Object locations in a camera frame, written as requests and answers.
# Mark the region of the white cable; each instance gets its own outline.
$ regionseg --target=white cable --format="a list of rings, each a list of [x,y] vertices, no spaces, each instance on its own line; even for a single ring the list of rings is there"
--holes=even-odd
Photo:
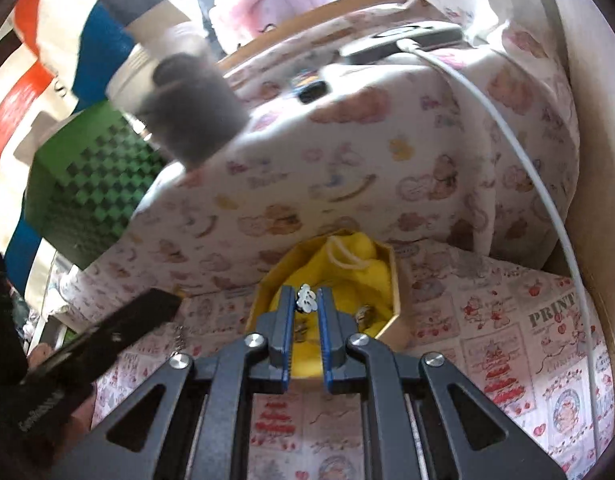
[[[598,407],[596,403],[596,379],[594,377],[594,344],[591,337],[591,315],[590,309],[587,304],[587,297],[585,296],[585,287],[583,286],[583,280],[581,279],[581,272],[576,262],[576,256],[574,256],[574,249],[572,248],[572,243],[567,235],[567,231],[565,230],[563,220],[561,220],[561,215],[559,215],[558,209],[556,208],[552,197],[547,191],[545,184],[543,184],[543,181],[539,176],[539,172],[532,164],[532,161],[529,159],[529,156],[527,156],[527,153],[517,140],[508,123],[505,122],[503,116],[494,107],[492,102],[485,96],[485,94],[483,94],[483,92],[481,92],[469,79],[462,75],[462,73],[457,72],[452,67],[441,61],[439,58],[431,56],[430,54],[427,54],[426,52],[420,50],[419,44],[417,44],[415,41],[398,40],[396,42],[396,46],[398,46],[399,49],[401,49],[403,52],[407,52],[408,54],[413,54],[414,56],[424,59],[429,64],[441,70],[441,72],[446,73],[452,79],[454,79],[458,83],[461,83],[485,107],[488,113],[492,116],[492,119],[494,119],[496,124],[498,124],[505,138],[508,140],[508,142],[510,142],[514,153],[516,153],[516,156],[519,157],[523,168],[532,180],[534,187],[537,189],[537,192],[539,193],[539,196],[541,198],[541,201],[543,202],[543,205],[545,206],[545,209],[547,209],[549,217],[552,220],[552,224],[556,229],[558,239],[561,241],[561,246],[563,247],[563,253],[565,254],[567,266],[569,267],[572,279],[574,280],[576,293],[579,297],[579,309],[581,311],[581,319],[583,320],[583,325],[585,326],[588,379],[590,381],[591,415],[593,418],[592,424],[594,433],[594,447],[596,449],[596,459],[598,460],[601,456],[601,444],[599,440],[599,422],[597,418]]]

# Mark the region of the green checkered object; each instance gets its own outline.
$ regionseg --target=green checkered object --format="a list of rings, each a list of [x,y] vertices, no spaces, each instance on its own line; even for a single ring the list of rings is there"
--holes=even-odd
[[[34,155],[25,220],[85,269],[121,237],[165,164],[109,102],[92,105]]]

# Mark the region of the triangular cutout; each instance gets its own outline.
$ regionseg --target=triangular cutout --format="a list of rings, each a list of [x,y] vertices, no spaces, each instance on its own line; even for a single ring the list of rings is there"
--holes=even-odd
[[[117,446],[138,453],[145,446],[152,422],[161,403],[166,387],[157,384],[143,397],[128,414],[121,418],[105,435],[107,440]]]
[[[467,441],[474,451],[505,440],[505,432],[476,405],[476,402],[460,386],[450,384],[447,389],[459,413]]]

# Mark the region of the yellow box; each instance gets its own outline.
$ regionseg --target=yellow box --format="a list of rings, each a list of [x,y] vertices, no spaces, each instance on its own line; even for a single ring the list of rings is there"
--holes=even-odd
[[[259,282],[256,296],[254,298],[254,304],[250,311],[248,323],[246,324],[246,333],[254,332],[256,328],[256,319],[263,313],[267,312],[276,294],[277,290],[285,280],[300,267],[303,267],[312,256],[325,244],[328,237],[332,235],[345,236],[353,234],[351,231],[342,229],[335,233],[318,236],[316,238],[310,238],[297,244],[293,247],[285,256],[281,258],[278,264],[276,264],[270,272]],[[394,351],[400,351],[405,348],[410,338],[410,331],[403,323],[403,320],[399,320],[401,314],[401,301],[399,294],[399,280],[401,273],[398,270],[398,264],[396,262],[396,256],[391,246],[382,244],[374,240],[377,247],[377,253],[379,258],[389,265],[390,277],[392,281],[392,318],[385,324],[385,326],[377,334],[377,339],[383,341],[386,345],[390,346]],[[320,376],[297,376],[296,373],[292,374],[293,379],[305,380],[315,379]]]

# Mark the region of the beige wall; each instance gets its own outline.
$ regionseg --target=beige wall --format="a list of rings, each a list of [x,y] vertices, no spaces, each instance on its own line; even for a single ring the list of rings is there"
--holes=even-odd
[[[592,0],[556,1],[581,131],[581,175],[567,227],[586,286],[615,336],[615,36]]]

